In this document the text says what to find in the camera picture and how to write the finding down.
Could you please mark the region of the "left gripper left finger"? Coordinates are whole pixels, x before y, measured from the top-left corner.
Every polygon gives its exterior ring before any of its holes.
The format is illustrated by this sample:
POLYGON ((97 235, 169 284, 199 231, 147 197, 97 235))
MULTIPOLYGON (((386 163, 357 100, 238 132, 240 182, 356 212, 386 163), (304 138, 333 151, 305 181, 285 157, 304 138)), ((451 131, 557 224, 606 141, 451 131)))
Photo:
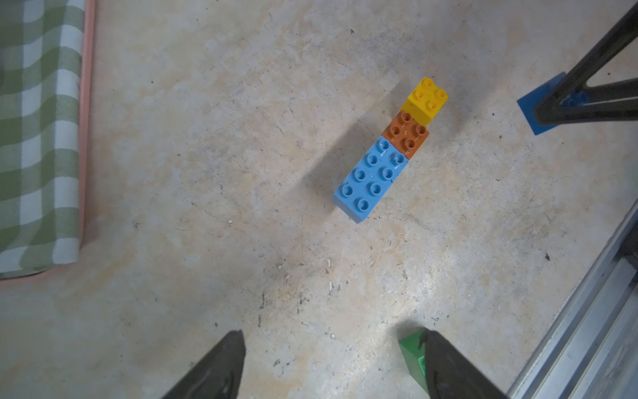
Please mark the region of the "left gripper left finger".
POLYGON ((243 332, 230 331, 163 398, 235 399, 239 395, 245 357, 243 332))

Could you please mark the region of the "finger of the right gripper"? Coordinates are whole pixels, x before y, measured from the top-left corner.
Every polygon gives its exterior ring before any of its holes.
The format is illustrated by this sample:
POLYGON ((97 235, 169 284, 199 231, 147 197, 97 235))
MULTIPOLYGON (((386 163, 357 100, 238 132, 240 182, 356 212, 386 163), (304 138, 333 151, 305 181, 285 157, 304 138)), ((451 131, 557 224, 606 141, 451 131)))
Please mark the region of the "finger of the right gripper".
POLYGON ((548 95, 545 102, 538 107, 546 107, 558 119, 563 116, 566 120, 576 123, 603 121, 635 121, 637 119, 637 80, 629 79, 601 86, 589 87, 585 84, 575 86, 571 91, 565 83, 566 78, 548 95), (572 91, 584 90, 591 96, 591 102, 579 108, 564 109, 559 114, 558 100, 563 99, 572 91))
POLYGON ((633 6, 565 77, 568 90, 585 84, 637 38, 637 6, 633 6))

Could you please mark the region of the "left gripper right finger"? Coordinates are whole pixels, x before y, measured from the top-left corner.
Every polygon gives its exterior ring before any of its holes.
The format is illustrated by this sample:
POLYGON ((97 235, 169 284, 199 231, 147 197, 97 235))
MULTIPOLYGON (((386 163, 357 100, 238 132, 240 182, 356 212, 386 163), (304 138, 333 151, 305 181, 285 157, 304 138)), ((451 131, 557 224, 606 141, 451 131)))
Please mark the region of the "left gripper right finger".
POLYGON ((430 398, 508 398, 440 332, 425 329, 419 348, 425 354, 430 398))

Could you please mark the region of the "dark blue lego brick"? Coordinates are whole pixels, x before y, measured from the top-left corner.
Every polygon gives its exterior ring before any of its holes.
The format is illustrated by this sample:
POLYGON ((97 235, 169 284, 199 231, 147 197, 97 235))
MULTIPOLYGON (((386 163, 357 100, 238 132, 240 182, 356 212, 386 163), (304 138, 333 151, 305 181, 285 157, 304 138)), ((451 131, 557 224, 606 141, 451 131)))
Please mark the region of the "dark blue lego brick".
MULTIPOLYGON (((548 111, 548 108, 543 106, 540 108, 540 113, 538 114, 538 107, 545 102, 548 95, 566 76, 567 74, 564 71, 560 72, 541 86, 518 99, 518 106, 535 136, 539 136, 561 125, 572 124, 571 121, 566 120, 563 116, 557 119, 552 112, 548 111)), ((572 91, 563 99, 558 100, 558 113, 562 114, 564 109, 579 108, 590 102, 591 96, 584 90, 572 91)))

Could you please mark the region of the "yellow lego brick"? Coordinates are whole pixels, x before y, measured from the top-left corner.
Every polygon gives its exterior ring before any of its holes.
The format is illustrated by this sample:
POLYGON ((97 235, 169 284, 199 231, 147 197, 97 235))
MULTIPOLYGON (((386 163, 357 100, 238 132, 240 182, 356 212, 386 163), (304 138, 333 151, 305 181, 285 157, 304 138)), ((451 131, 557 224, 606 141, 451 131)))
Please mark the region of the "yellow lego brick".
POLYGON ((434 81, 424 77, 407 97, 402 111, 406 111, 420 125, 428 126, 448 100, 445 90, 435 85, 434 81))

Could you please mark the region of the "light blue long lego brick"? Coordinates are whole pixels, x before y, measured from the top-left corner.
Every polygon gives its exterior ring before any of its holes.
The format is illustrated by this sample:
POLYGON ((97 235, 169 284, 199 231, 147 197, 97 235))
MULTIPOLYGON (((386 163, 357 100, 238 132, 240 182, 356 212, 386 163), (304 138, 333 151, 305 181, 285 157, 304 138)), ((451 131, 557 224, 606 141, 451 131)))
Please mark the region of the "light blue long lego brick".
POLYGON ((364 221, 408 165, 408 158, 383 136, 358 161, 332 195, 357 224, 364 221))

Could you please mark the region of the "orange lego brick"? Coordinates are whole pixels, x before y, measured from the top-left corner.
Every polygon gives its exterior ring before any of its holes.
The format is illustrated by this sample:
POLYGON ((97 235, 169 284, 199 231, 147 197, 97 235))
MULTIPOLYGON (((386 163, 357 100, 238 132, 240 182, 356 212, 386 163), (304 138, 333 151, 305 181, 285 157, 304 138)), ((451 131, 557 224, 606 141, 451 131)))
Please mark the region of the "orange lego brick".
POLYGON ((409 160, 417 153, 429 135, 427 128, 404 110, 400 110, 382 132, 382 136, 409 160))

